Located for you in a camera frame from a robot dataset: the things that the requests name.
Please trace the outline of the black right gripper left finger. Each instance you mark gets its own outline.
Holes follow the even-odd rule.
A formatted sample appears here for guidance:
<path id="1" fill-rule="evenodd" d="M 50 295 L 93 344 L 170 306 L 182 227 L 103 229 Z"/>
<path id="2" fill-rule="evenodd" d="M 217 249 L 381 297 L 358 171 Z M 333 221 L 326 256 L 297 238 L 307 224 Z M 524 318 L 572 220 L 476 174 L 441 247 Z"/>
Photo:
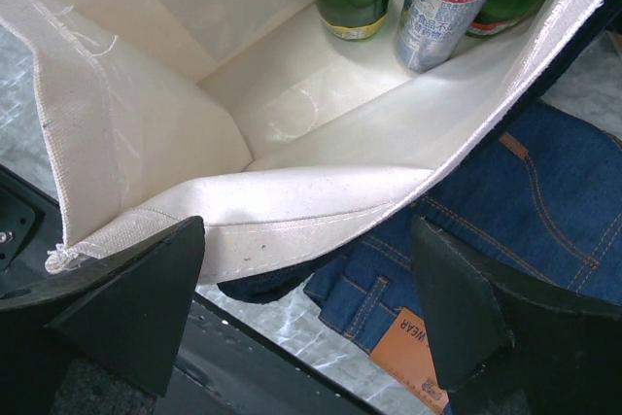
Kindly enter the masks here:
<path id="1" fill-rule="evenodd" d="M 204 256 L 189 217 L 104 259 L 1 296 L 1 411 L 47 414 L 83 360 L 165 396 Z"/>

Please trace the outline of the beige canvas tote bag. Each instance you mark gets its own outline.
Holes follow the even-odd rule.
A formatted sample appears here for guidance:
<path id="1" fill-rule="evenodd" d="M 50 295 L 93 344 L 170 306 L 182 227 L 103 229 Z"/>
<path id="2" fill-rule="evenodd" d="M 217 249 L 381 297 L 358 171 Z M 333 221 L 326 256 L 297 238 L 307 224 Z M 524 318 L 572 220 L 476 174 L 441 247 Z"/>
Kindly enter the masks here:
<path id="1" fill-rule="evenodd" d="M 445 178 L 606 0 L 545 0 L 423 74 L 397 59 L 401 1 L 352 43 L 313 0 L 1 0 L 60 205 L 45 271 L 196 216 L 203 284 L 326 254 Z"/>

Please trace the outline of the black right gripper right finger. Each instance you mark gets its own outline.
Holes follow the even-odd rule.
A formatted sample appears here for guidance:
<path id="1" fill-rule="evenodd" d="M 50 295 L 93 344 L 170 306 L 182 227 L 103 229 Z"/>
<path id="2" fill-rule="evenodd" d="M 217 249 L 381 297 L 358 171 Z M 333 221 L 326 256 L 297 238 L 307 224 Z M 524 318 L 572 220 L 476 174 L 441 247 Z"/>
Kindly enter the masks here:
<path id="1" fill-rule="evenodd" d="M 621 308 L 411 224 L 437 384 L 455 414 L 618 414 Z"/>

